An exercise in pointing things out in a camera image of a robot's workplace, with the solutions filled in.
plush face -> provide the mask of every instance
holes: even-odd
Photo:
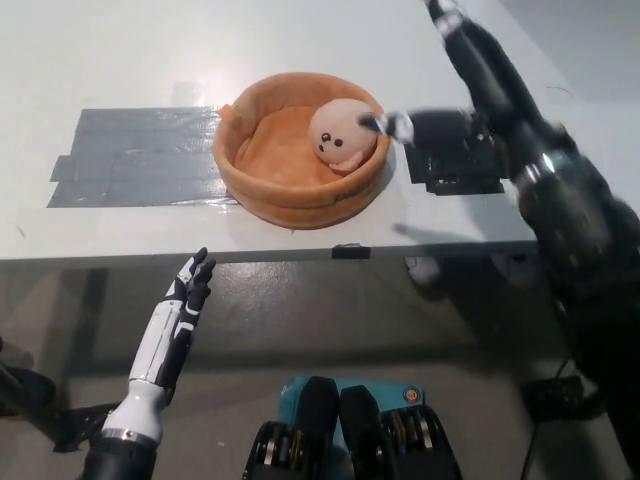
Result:
[[[373,153],[376,134],[358,125],[373,109],[364,102],[341,98],[318,109],[309,125],[316,155],[336,171],[352,172]]]

plush basket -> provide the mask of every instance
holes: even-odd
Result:
[[[379,192],[389,139],[355,172],[341,176],[318,159],[307,130],[318,107],[336,98],[382,107],[350,82],[318,73],[285,73],[247,88],[221,110],[213,141],[220,175],[247,210],[292,229],[330,226],[362,211]]]

cable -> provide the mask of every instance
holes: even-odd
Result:
[[[558,380],[562,372],[569,364],[569,360],[571,360],[571,355],[568,356],[558,368],[555,376],[553,377],[553,381]],[[529,440],[529,447],[527,448],[527,454],[524,457],[524,463],[522,465],[522,472],[520,473],[520,480],[527,480],[529,476],[529,470],[531,469],[531,460],[533,460],[533,447],[536,442],[536,438],[538,437],[538,430],[540,428],[539,423],[535,423],[533,426],[533,432],[531,432],[531,440]]]

gray floor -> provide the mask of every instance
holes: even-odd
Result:
[[[0,276],[2,358],[57,379],[74,406],[121,398],[177,267]],[[155,478],[240,478],[298,372],[422,384],[466,479],[518,478],[530,423],[517,384],[553,374],[559,332],[544,292],[506,287],[487,261],[450,261],[448,272],[448,298],[428,300],[400,259],[219,266]],[[532,479],[625,477],[604,419],[546,426],[539,439]],[[0,423],[0,452],[7,480],[71,479],[83,461],[51,453],[21,422]]]

black tape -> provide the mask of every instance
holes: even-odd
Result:
[[[363,247],[358,243],[336,245],[331,249],[332,260],[369,260],[371,248]]]

